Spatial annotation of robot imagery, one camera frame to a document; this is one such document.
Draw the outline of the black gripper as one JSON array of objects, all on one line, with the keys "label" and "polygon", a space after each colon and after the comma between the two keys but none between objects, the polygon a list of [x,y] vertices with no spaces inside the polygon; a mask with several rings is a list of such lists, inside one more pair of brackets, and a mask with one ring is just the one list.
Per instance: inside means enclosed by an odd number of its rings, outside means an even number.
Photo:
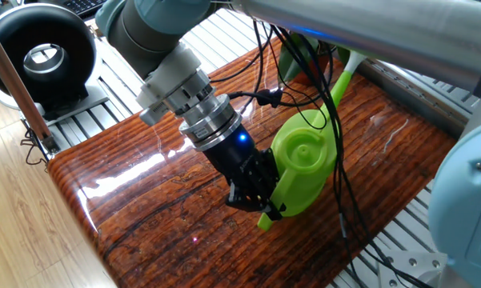
[{"label": "black gripper", "polygon": [[[236,186],[254,185],[264,179],[268,192],[274,191],[280,177],[275,154],[271,148],[258,152],[249,134],[231,134],[203,153],[214,168],[226,177],[230,185],[230,192],[225,198],[227,206],[246,212],[263,212],[271,221],[283,218],[270,199],[264,199],[258,194],[249,195]],[[256,165],[258,160],[263,172]]]}]

